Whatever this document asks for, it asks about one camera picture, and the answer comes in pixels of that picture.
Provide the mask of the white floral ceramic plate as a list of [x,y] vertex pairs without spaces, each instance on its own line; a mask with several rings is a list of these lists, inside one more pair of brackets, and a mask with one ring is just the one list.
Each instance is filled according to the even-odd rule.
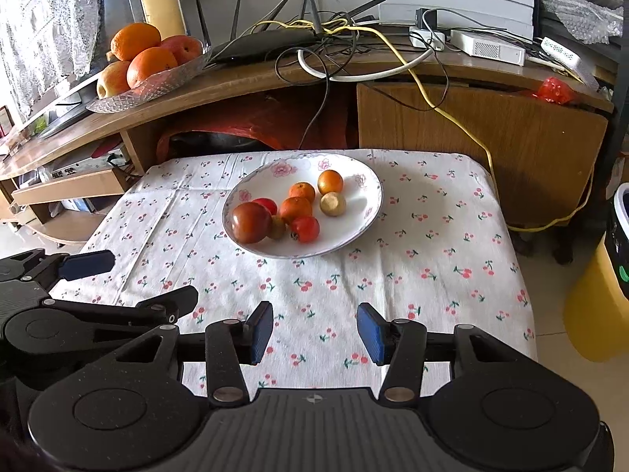
[[346,212],[340,216],[326,216],[315,203],[313,216],[319,221],[320,234],[313,243],[301,244],[289,236],[279,240],[265,238],[256,244],[242,247],[253,254],[271,259],[305,259],[338,251],[359,238],[374,222],[382,206],[383,190],[379,177],[365,159],[356,159],[349,151],[281,151],[267,153],[262,164],[238,181],[227,195],[222,223],[231,239],[232,213],[241,203],[268,198],[281,203],[291,185],[304,181],[316,185],[321,173],[336,171],[343,177],[342,194]]

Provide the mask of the cherry print white tablecloth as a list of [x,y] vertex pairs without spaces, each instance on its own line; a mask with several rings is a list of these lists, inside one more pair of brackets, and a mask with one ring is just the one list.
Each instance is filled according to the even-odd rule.
[[[296,182],[322,171],[342,174],[346,192],[379,177],[364,213],[370,227],[328,254],[275,259],[230,240],[228,199],[283,200]],[[472,324],[529,357],[536,354],[530,297],[490,175],[452,153],[358,149],[321,152],[303,171],[290,152],[245,152],[172,160],[150,168],[87,241],[112,251],[108,274],[61,281],[56,299],[132,307],[184,286],[197,290],[184,332],[244,320],[262,301],[273,306],[265,356],[243,374],[261,388],[377,388],[356,330],[363,302],[387,319],[431,331]]]

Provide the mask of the yellow-red apple left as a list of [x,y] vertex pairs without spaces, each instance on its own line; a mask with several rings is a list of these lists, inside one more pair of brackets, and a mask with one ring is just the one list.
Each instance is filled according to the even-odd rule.
[[130,90],[127,82],[129,61],[117,61],[108,65],[99,75],[96,92],[99,99],[114,97]]

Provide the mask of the large orange front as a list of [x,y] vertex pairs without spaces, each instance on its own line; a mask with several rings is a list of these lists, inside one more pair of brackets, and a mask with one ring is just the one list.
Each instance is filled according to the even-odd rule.
[[140,52],[129,64],[127,83],[134,89],[158,72],[178,66],[175,55],[163,47],[151,47]]

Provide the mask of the black wifi router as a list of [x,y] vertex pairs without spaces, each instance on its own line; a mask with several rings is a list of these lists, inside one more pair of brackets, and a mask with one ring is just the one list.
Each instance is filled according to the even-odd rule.
[[334,29],[372,0],[181,0],[191,33],[208,37],[214,62],[269,57],[321,38],[309,28],[317,17]]

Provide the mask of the yellow trash bin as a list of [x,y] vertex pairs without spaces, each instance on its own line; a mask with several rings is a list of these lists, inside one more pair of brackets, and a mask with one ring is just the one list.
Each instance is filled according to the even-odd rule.
[[567,336],[594,362],[628,352],[628,185],[612,198],[607,230],[563,309]]

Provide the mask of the small green-yellow fruit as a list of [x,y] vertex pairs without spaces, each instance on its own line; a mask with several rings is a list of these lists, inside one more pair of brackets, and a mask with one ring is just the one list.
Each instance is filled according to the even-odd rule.
[[267,236],[275,241],[280,240],[286,232],[286,223],[279,215],[273,215]]

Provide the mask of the clear glass fruit dish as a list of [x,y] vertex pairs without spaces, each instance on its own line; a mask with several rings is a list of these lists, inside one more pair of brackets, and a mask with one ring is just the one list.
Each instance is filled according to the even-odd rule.
[[178,67],[157,72],[125,93],[94,99],[87,105],[87,110],[100,114],[118,113],[172,93],[200,75],[209,63],[211,52],[212,48],[205,46],[199,57]]

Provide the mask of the red plastic bag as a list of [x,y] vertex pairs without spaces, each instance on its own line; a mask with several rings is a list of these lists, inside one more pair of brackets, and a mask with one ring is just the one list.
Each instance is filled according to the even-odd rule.
[[536,90],[524,90],[522,94],[553,105],[571,105],[577,100],[574,90],[556,77],[548,77]]

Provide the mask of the white lace curtain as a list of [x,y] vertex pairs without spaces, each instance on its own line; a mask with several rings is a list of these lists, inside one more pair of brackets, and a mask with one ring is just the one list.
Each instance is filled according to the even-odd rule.
[[1,66],[21,117],[91,70],[102,0],[1,0]]

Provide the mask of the wooden tv cabinet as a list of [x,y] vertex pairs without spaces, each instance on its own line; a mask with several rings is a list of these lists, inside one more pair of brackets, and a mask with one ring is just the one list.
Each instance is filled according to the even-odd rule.
[[571,105],[522,94],[544,69],[501,65],[459,54],[423,63],[418,81],[310,85],[272,63],[205,72],[139,108],[94,114],[54,138],[33,140],[1,164],[15,178],[81,146],[119,136],[135,171],[166,155],[162,136],[210,129],[250,136],[273,149],[377,148],[459,152],[494,167],[506,220],[537,228],[578,206],[594,171],[613,157],[602,151],[613,107],[584,88]]

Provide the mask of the small red tomato back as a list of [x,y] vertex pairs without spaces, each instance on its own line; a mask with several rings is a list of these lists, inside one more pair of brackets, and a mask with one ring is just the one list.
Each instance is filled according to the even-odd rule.
[[270,198],[260,197],[254,199],[254,203],[257,203],[259,206],[267,209],[271,215],[277,214],[277,205],[276,202]]

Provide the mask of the orange tangerine upper middle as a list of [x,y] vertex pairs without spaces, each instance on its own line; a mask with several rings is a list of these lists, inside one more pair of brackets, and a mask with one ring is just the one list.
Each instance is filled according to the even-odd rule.
[[290,186],[289,198],[305,198],[309,203],[313,203],[316,198],[315,188],[308,182],[296,182]]

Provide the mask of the large orange top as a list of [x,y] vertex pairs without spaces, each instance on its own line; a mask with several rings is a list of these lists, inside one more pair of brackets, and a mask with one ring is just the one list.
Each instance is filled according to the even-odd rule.
[[161,44],[160,31],[152,24],[134,22],[121,28],[112,38],[110,50],[120,61],[131,61],[142,51]]

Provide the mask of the large orange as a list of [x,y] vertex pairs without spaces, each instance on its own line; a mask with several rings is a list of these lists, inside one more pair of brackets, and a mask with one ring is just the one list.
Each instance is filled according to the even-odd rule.
[[175,55],[163,47],[151,47],[140,52],[129,64],[127,83],[134,89],[158,72],[178,66]]
[[112,38],[110,50],[120,61],[131,61],[142,51],[161,44],[160,31],[152,24],[134,22],[121,28]]

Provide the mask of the white power adapter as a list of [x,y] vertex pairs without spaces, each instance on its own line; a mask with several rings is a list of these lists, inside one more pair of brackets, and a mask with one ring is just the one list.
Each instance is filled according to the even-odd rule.
[[416,49],[443,51],[446,49],[446,36],[440,31],[420,29],[415,26],[408,28],[409,42]]

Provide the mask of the white set-top box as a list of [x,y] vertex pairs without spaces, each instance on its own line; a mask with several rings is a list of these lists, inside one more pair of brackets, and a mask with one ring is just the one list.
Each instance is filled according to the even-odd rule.
[[524,61],[526,61],[526,49],[497,39],[497,37],[492,39],[483,34],[452,30],[450,43],[469,57],[479,57],[517,66],[524,66]]

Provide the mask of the pale yellow round fruit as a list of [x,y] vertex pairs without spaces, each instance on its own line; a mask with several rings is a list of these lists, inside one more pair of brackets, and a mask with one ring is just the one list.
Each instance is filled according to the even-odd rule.
[[346,213],[346,199],[339,192],[328,192],[320,199],[320,209],[327,216],[340,216]]

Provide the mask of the orange tangerine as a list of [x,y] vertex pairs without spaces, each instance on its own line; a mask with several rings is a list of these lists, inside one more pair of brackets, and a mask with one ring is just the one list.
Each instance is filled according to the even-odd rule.
[[313,203],[316,198],[315,188],[308,182],[296,182],[290,186],[289,198],[305,198],[309,203]]
[[322,171],[318,178],[318,190],[321,195],[331,192],[341,193],[343,190],[343,177],[334,170]]
[[288,197],[280,204],[278,215],[290,225],[295,218],[313,215],[313,204],[305,197]]

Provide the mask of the bubble wrap sheet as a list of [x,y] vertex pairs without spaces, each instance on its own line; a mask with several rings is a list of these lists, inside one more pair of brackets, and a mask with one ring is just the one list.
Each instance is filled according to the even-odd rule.
[[542,0],[542,5],[584,44],[608,44],[611,37],[623,35],[621,7],[613,10],[589,0]]

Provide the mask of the red apple in dish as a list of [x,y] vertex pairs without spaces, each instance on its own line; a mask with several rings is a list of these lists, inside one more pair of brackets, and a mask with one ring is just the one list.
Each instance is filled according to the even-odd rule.
[[160,46],[172,52],[178,65],[186,64],[202,55],[202,44],[192,36],[173,35],[163,39]]

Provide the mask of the small red tomato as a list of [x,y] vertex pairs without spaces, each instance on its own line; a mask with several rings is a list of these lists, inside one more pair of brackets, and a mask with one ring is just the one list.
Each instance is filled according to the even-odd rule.
[[290,224],[291,238],[298,243],[313,243],[320,234],[319,221],[311,215],[298,216]]
[[260,197],[254,199],[254,203],[257,203],[259,206],[267,209],[271,215],[277,214],[277,205],[276,202],[270,198]]

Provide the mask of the large dark red tomato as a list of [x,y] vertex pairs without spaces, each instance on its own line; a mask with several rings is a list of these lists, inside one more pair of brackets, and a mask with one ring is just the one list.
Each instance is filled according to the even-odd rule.
[[255,244],[262,241],[272,226],[272,215],[259,203],[241,203],[232,211],[231,229],[240,244]]

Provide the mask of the orange tangerine centre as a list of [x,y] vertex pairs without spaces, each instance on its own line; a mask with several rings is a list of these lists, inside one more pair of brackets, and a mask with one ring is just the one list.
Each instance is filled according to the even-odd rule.
[[280,204],[278,215],[290,225],[295,218],[313,215],[313,204],[305,197],[288,197]]

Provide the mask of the orange tangerine far right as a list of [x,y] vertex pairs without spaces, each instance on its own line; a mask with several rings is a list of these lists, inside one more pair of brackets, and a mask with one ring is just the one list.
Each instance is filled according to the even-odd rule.
[[322,171],[318,178],[318,190],[321,195],[331,192],[341,193],[343,190],[343,177],[334,170]]

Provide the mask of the small red tomato front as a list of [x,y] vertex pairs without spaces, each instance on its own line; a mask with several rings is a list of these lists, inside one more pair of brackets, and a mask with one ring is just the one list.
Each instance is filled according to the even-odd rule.
[[290,224],[291,238],[298,243],[313,243],[320,234],[319,221],[311,215],[298,216]]

